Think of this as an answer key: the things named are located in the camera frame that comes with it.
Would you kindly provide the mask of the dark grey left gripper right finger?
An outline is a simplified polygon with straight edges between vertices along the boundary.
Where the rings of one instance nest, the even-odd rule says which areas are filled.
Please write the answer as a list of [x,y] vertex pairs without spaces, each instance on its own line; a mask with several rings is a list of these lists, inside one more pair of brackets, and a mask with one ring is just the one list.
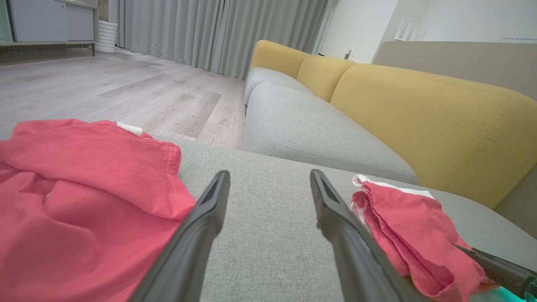
[[317,227],[333,246],[346,302],[418,302],[420,294],[396,271],[383,249],[349,210],[324,172],[310,172]]

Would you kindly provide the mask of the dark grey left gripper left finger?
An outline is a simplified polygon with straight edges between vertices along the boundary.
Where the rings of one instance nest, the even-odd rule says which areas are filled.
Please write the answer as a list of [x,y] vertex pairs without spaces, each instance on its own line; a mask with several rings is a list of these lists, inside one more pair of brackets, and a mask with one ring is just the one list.
[[129,298],[131,302],[198,302],[214,240],[222,231],[231,183],[221,170],[178,226]]

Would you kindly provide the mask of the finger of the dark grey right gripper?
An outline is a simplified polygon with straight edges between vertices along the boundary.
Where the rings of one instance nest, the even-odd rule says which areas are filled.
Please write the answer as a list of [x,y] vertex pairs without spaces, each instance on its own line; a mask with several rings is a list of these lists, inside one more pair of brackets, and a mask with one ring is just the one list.
[[487,277],[521,299],[535,299],[537,296],[537,273],[510,261],[474,248],[460,249],[478,263]]

